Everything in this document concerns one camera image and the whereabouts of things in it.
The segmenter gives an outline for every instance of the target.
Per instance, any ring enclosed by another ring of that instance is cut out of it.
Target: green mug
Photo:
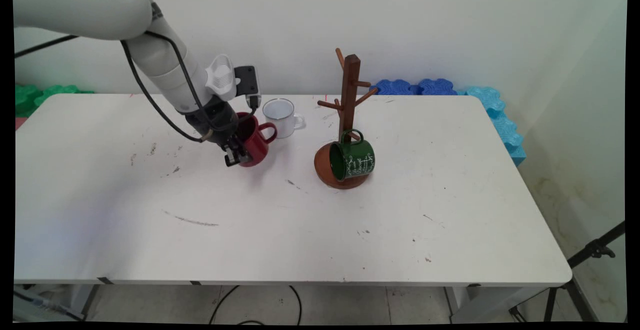
[[[351,131],[357,132],[360,139],[357,142],[345,143],[345,136]],[[373,171],[376,157],[373,154],[373,147],[364,140],[362,132],[350,129],[343,132],[340,136],[340,142],[331,143],[329,162],[336,180],[344,181],[350,177],[370,174]]]

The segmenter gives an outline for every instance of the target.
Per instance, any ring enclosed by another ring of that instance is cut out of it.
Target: black cord
[[[23,295],[21,293],[19,293],[18,291],[13,291],[13,295],[17,296],[18,298],[21,298],[22,300],[28,301],[28,302],[35,302],[34,298],[30,298],[29,296]],[[75,321],[84,321],[83,319],[79,318],[78,316],[75,316],[74,314],[71,314],[71,312],[65,311],[64,314],[66,316],[69,316],[70,318],[74,319]]]
[[[233,122],[231,122],[231,123],[229,123],[227,125],[224,125],[222,127],[217,127],[209,119],[209,116],[206,114],[206,111],[202,107],[202,102],[200,101],[198,95],[196,94],[196,90],[194,89],[194,84],[192,83],[192,80],[189,77],[189,72],[187,71],[187,67],[185,66],[185,62],[183,61],[183,57],[180,54],[180,50],[178,50],[178,45],[176,45],[176,43],[172,39],[170,39],[169,37],[163,36],[161,34],[153,33],[151,31],[145,31],[144,33],[148,34],[151,37],[160,38],[161,40],[165,40],[165,41],[169,42],[171,47],[173,47],[173,51],[175,52],[175,55],[178,57],[178,63],[180,63],[180,68],[182,68],[182,72],[184,74],[184,77],[187,80],[187,85],[189,86],[189,90],[191,91],[191,93],[193,95],[193,99],[195,100],[196,105],[198,106],[199,112],[205,118],[206,123],[208,124],[208,126],[211,127],[211,129],[213,129],[214,131],[224,131],[226,129],[230,129],[230,127],[234,125]],[[238,122],[243,122],[244,120],[248,120],[251,116],[254,115],[254,113],[256,113],[256,109],[258,109],[258,104],[257,103],[256,103],[256,107],[252,107],[251,108],[251,113],[249,113],[249,115],[243,116],[240,119],[238,119]]]
[[[34,47],[29,47],[29,49],[22,50],[20,52],[14,53],[13,54],[13,56],[14,56],[13,59],[20,58],[20,57],[22,57],[24,55],[28,55],[28,54],[30,54],[32,52],[36,52],[37,50],[46,49],[46,47],[57,45],[58,43],[62,43],[62,42],[68,41],[68,40],[73,40],[74,38],[78,38],[78,36],[74,36],[74,35],[70,34],[69,36],[64,36],[64,37],[57,38],[57,39],[49,41],[49,42],[41,43],[41,44],[39,44],[37,46],[34,46]]]
[[[138,86],[140,86],[140,90],[142,90],[142,93],[144,93],[144,95],[146,96],[146,99],[149,100],[149,102],[151,102],[151,105],[153,106],[153,108],[160,114],[160,116],[162,116],[162,118],[164,118],[164,120],[169,124],[169,126],[173,127],[173,129],[178,131],[179,134],[185,136],[185,138],[188,138],[189,140],[192,140],[195,142],[203,142],[201,138],[195,138],[193,136],[187,135],[184,131],[180,129],[180,127],[176,126],[171,120],[169,120],[169,117],[167,117],[163,113],[160,107],[158,107],[156,102],[151,98],[151,95],[149,95],[149,92],[147,91],[144,84],[142,83],[142,80],[138,75],[138,71],[136,70],[136,67],[133,64],[133,59],[131,58],[131,52],[129,51],[129,47],[128,47],[129,45],[124,40],[121,41],[120,43],[122,44],[122,48],[124,49],[126,60],[128,61],[128,65],[131,67],[131,72],[133,72],[133,77],[135,77],[135,81],[138,83]]]
[[[525,319],[524,316],[522,316],[521,312],[518,310],[517,305],[509,309],[509,314],[518,322],[527,322],[527,319]]]
[[[240,285],[235,285],[233,289],[231,289],[231,291],[229,291],[228,293],[226,293],[226,295],[224,295],[222,297],[222,300],[220,300],[220,302],[217,303],[217,305],[215,305],[215,309],[213,310],[213,314],[211,314],[211,318],[208,319],[208,323],[211,325],[211,323],[213,322],[213,319],[215,318],[215,314],[218,312],[218,308],[220,307],[220,305],[222,305],[222,302],[224,302],[224,300],[226,299],[227,296],[231,295],[231,293],[236,290]],[[297,307],[298,307],[298,311],[297,311],[297,323],[295,323],[296,325],[300,324],[300,320],[302,319],[302,301],[300,300],[300,295],[298,295],[298,292],[296,291],[296,289],[289,285],[289,287],[291,287],[291,289],[293,290],[293,293],[295,294],[295,297],[297,298]],[[237,323],[236,325],[244,325],[245,323],[257,323],[258,325],[264,325],[262,322],[257,321],[257,320],[245,320],[242,321],[240,323]]]

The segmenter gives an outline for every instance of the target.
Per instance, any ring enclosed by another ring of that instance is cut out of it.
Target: blue foam block
[[[411,90],[411,92],[413,92],[414,95],[422,95],[422,93],[423,93],[423,88],[421,88],[418,85],[409,86],[409,90]]]
[[[457,92],[453,90],[453,83],[446,79],[423,79],[418,84],[422,88],[423,95],[450,95],[455,96]]]
[[[492,118],[491,122],[494,123],[493,126],[498,131],[498,135],[500,135],[502,143],[504,143],[509,153],[514,152],[522,145],[522,135],[516,132],[518,126],[515,122],[509,120],[503,112],[500,112],[496,118]]]
[[[467,95],[478,97],[490,118],[496,118],[505,110],[506,104],[500,99],[498,90],[490,87],[472,87],[466,91]]]
[[[527,155],[524,153],[524,149],[522,148],[522,146],[518,146],[518,148],[516,148],[514,152],[510,153],[510,156],[516,166],[521,164],[522,161],[527,158]]]
[[[411,84],[404,80],[382,80],[370,89],[377,87],[376,95],[415,95],[412,91]]]

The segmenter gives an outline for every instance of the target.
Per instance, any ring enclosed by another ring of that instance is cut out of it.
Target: mug handle
[[[294,129],[299,129],[300,127],[302,127],[305,123],[305,118],[304,116],[300,115],[299,113],[295,113],[293,115],[295,117],[295,125],[293,125]]]
[[[258,131],[262,131],[263,129],[268,129],[269,127],[271,127],[273,129],[273,135],[270,138],[267,138],[265,140],[266,143],[271,143],[276,139],[276,136],[278,136],[278,129],[276,128],[276,125],[274,125],[271,122],[266,122],[263,123],[262,125],[258,126]]]
[[[352,143],[352,145],[358,145],[358,143],[361,143],[364,140],[364,136],[362,136],[362,132],[356,130],[356,129],[350,129],[350,130],[345,130],[342,133],[342,136],[340,136],[340,143],[345,143],[345,136],[349,133],[349,132],[358,132],[358,135],[360,135],[360,139],[358,142],[356,143]]]

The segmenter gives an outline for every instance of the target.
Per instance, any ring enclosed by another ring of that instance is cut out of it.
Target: mug tree base
[[[367,180],[369,175],[352,177],[350,179],[345,179],[343,182],[336,180],[336,177],[331,171],[331,163],[329,161],[329,147],[331,147],[331,143],[327,143],[326,145],[320,147],[320,149],[315,154],[315,158],[313,159],[313,165],[315,166],[316,170],[315,172],[318,174],[318,177],[320,177],[320,180],[322,180],[322,182],[332,188],[350,189],[360,186]]]

